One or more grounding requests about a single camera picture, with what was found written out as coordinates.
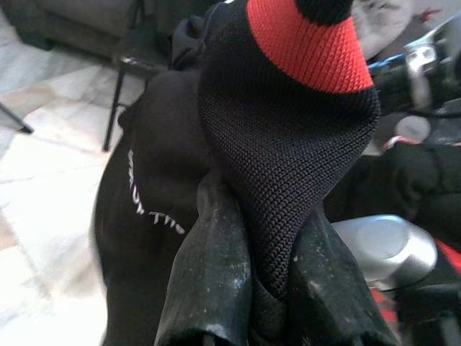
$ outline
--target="gray sofa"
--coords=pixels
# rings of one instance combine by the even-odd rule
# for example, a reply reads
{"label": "gray sofa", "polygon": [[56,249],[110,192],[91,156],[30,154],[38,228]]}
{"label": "gray sofa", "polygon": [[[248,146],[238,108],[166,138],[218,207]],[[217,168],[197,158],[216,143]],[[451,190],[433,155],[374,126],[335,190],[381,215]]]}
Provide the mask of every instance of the gray sofa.
{"label": "gray sofa", "polygon": [[48,49],[59,41],[111,57],[135,0],[0,0],[0,7],[24,43]]}

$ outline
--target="chair leg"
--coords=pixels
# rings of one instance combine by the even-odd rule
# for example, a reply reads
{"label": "chair leg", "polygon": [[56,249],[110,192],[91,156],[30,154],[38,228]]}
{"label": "chair leg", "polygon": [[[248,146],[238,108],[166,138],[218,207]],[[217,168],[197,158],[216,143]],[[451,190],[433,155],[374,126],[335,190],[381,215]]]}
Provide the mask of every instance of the chair leg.
{"label": "chair leg", "polygon": [[115,115],[119,106],[120,92],[122,91],[123,78],[125,77],[125,70],[120,67],[117,77],[117,86],[115,87],[114,101],[112,103],[112,110],[110,111],[109,124],[107,126],[106,138],[104,140],[104,147],[102,150],[109,151],[110,149],[110,138],[112,136],[112,130],[114,128]]}
{"label": "chair leg", "polygon": [[8,117],[10,117],[12,120],[14,120],[18,125],[21,126],[21,129],[20,131],[22,132],[25,132],[25,133],[32,133],[34,132],[34,129],[31,128],[28,124],[26,124],[23,119],[21,119],[20,117],[18,117],[17,115],[15,115],[11,110],[9,110],[8,108],[5,107],[5,105],[3,105],[1,102],[0,102],[0,110],[2,110],[6,115],[8,115]]}

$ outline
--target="marble floor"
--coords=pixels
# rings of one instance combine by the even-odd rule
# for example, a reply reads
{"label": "marble floor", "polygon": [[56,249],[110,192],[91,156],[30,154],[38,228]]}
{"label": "marble floor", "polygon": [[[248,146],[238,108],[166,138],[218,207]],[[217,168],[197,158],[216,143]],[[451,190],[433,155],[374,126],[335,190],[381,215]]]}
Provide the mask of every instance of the marble floor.
{"label": "marble floor", "polygon": [[[99,345],[89,227],[116,76],[85,53],[21,44],[0,13],[0,101],[35,129],[18,133],[0,114],[0,345]],[[122,101],[142,91],[127,77]]]}

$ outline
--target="black knit sock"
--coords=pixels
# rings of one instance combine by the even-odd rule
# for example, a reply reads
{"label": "black knit sock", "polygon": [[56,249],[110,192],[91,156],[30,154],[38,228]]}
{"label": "black knit sock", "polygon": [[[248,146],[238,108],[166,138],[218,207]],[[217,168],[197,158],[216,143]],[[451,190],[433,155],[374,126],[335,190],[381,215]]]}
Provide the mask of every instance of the black knit sock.
{"label": "black knit sock", "polygon": [[[361,154],[379,115],[351,5],[237,0],[208,43],[200,116],[249,222],[262,285],[256,315],[272,298],[284,302],[298,230]],[[273,326],[258,328],[277,337]]]}

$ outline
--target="red knit band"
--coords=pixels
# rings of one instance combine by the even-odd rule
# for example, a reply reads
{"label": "red knit band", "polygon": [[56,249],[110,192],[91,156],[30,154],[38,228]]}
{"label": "red knit band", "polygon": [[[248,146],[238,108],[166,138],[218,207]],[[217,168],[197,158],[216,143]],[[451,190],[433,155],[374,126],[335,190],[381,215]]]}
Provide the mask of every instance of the red knit band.
{"label": "red knit band", "polygon": [[259,48],[296,81],[334,93],[373,85],[352,18],[320,26],[299,13],[295,0],[249,0],[246,11]]}

